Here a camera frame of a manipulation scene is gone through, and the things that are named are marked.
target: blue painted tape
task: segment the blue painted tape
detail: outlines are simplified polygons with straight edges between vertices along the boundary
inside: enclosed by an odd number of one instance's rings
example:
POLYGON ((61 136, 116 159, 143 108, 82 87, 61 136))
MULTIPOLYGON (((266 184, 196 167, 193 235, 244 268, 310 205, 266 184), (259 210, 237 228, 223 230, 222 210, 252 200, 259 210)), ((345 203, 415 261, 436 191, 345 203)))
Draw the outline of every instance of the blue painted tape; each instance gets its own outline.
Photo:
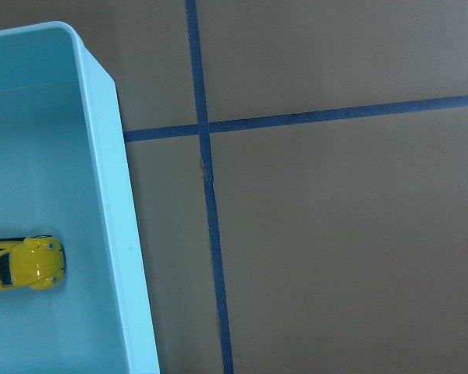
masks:
POLYGON ((180 136, 197 135, 197 125, 182 125, 173 127, 159 127, 157 129, 125 131, 123 139, 126 142, 139 140, 177 138, 180 136))
POLYGON ((197 8, 195 0, 186 0, 187 31, 189 34, 190 57, 193 69, 194 98, 196 101, 196 116, 198 135, 200 138, 201 161, 204 166, 204 195, 207 207, 208 231, 211 241, 211 261, 217 313, 220 322, 220 345, 224 374, 233 374, 232 345, 229 330, 229 314, 227 296, 225 293, 224 267, 222 262, 222 247, 218 229, 218 211, 215 199, 215 183, 213 160, 211 158, 210 124, 206 92, 204 89, 203 62, 201 58, 200 32, 197 24, 197 8))
POLYGON ((433 111, 449 108, 468 107, 468 96, 443 97, 438 99, 404 101, 400 103, 367 105, 363 107, 308 111, 294 115, 273 115, 270 117, 236 119, 212 122, 210 132, 228 132, 284 125, 298 125, 311 122, 335 121, 338 119, 395 115, 415 111, 433 111))
MULTIPOLYGON (((293 115, 272 115, 268 117, 234 119, 209 123, 209 131, 229 132, 264 127, 285 125, 299 125, 311 122, 336 121, 339 119, 374 117, 377 115, 397 115, 416 111, 435 111, 441 109, 468 107, 468 96, 442 97, 419 101, 404 101, 400 103, 367 105, 363 107, 329 109, 325 111, 308 111, 293 115)), ((197 125, 182 125, 175 127, 161 127, 125 132, 126 142, 138 140, 174 138, 178 136, 197 135, 197 125)))

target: plastic container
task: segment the plastic container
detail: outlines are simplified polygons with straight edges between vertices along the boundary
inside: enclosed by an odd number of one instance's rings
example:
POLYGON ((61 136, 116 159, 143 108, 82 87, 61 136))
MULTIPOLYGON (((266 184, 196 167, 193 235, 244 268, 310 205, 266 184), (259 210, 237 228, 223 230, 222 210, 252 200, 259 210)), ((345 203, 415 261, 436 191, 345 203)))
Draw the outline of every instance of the plastic container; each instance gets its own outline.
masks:
POLYGON ((158 373, 115 86, 60 22, 0 31, 0 238, 42 234, 66 277, 0 292, 0 373, 158 373))

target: yellow toy car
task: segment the yellow toy car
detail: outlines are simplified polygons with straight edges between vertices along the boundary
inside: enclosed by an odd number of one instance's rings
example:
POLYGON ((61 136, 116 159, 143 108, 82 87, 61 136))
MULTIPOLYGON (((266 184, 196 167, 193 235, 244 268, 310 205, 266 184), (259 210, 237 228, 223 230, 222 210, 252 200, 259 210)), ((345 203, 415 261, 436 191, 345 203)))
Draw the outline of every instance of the yellow toy car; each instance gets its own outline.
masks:
POLYGON ((54 287, 64 277, 64 252, 50 235, 0 239, 0 291, 54 287))

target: toy car windshield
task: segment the toy car windshield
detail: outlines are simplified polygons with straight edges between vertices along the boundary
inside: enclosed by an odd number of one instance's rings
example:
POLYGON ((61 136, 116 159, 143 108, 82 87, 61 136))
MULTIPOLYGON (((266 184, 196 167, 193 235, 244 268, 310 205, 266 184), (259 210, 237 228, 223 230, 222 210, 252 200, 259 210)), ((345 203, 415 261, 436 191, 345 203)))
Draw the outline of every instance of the toy car windshield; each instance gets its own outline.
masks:
POLYGON ((12 286, 12 274, 10 273, 10 252, 0 256, 0 283, 3 287, 12 286))

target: floor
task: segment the floor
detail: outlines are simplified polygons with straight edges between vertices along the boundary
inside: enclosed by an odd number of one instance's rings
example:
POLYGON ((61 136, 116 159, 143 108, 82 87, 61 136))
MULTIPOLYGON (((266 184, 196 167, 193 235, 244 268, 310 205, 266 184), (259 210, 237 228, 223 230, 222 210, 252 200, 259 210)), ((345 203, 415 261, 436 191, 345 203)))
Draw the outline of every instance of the floor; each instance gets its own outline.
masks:
POLYGON ((115 79, 162 373, 468 373, 468 2, 0 1, 115 79))

